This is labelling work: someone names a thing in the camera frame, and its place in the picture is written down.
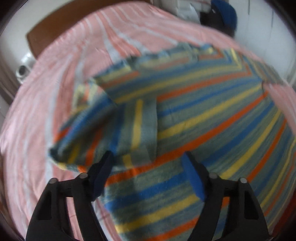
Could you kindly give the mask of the multicolour striped knit sweater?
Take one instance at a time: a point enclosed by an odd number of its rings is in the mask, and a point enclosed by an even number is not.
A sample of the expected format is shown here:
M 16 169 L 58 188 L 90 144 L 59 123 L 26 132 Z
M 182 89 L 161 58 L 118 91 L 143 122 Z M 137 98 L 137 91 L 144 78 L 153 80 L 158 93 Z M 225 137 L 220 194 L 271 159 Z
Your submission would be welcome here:
M 295 122 L 275 103 L 274 69 L 188 43 L 111 65 L 76 88 L 50 155 L 82 171 L 115 162 L 100 196 L 122 240 L 185 240 L 203 208 L 189 151 L 223 179 L 245 177 L 272 231 L 295 190 Z

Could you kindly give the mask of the pink white striped bedspread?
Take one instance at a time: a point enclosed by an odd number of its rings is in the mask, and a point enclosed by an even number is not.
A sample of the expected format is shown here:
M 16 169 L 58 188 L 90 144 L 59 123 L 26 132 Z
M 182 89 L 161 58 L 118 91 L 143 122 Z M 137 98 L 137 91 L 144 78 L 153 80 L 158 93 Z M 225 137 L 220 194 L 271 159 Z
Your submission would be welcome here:
M 233 49 L 266 64 L 226 34 L 180 20 L 141 1 L 120 3 L 91 13 L 39 56 L 19 88 L 1 129 L 5 194 L 2 204 L 10 225 L 21 237 L 27 233 L 48 181 L 53 177 L 71 179 L 90 168 L 65 169 L 50 155 L 61 126 L 72 113 L 76 88 L 121 60 L 158 53 L 180 43 Z M 284 88 L 271 93 L 276 105 L 295 122 L 295 91 L 281 80 Z M 106 237 L 122 240 L 100 197 L 93 207 Z M 268 229 L 269 233 L 280 232 L 287 217 L 294 216 L 295 190 L 274 229 Z

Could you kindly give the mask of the white round desk fan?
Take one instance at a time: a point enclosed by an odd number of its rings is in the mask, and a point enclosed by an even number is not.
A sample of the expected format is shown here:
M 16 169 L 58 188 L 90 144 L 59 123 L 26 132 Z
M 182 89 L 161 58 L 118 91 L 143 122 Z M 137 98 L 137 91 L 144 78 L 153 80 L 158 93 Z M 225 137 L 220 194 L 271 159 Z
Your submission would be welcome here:
M 16 70 L 16 78 L 20 84 L 23 84 L 25 79 L 29 76 L 35 63 L 36 59 L 31 52 L 28 52 L 23 56 L 21 64 Z

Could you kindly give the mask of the brown wooden headboard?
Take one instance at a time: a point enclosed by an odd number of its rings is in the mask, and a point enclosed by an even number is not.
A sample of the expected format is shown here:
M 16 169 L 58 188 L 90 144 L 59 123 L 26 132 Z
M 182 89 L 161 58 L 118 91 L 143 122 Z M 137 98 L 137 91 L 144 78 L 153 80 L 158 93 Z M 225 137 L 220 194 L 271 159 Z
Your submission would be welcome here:
M 60 35 L 89 14 L 121 3 L 121 0 L 75 0 L 53 11 L 27 33 L 30 51 L 35 59 Z

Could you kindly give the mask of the blue garment on chair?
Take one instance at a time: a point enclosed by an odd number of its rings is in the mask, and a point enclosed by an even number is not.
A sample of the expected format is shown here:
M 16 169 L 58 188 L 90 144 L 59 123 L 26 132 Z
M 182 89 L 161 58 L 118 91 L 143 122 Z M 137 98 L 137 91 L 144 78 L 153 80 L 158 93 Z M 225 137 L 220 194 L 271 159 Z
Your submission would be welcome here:
M 232 30 L 237 29 L 237 13 L 233 6 L 226 1 L 213 0 L 211 1 L 211 7 L 217 9 L 222 17 L 222 21 L 226 27 Z

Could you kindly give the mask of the black jacket on chair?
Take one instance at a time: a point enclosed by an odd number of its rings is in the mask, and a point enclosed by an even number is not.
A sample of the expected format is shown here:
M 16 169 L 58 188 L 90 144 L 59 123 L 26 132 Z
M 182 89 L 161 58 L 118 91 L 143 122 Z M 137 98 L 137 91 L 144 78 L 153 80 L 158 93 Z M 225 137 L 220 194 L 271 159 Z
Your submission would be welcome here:
M 203 26 L 207 26 L 213 29 L 216 29 L 229 37 L 234 38 L 235 30 L 233 30 L 231 27 L 226 26 L 222 19 L 221 13 L 211 8 L 209 12 L 201 12 L 200 13 L 200 23 Z

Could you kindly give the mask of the white plastic bag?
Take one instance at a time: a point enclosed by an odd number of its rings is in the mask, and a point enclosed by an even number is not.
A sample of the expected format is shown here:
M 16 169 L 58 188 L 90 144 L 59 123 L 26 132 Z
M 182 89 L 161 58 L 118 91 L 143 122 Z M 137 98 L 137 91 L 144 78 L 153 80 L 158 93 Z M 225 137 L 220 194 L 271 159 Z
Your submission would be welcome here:
M 163 10 L 182 20 L 200 23 L 201 3 L 195 1 L 164 0 L 160 1 L 160 4 Z

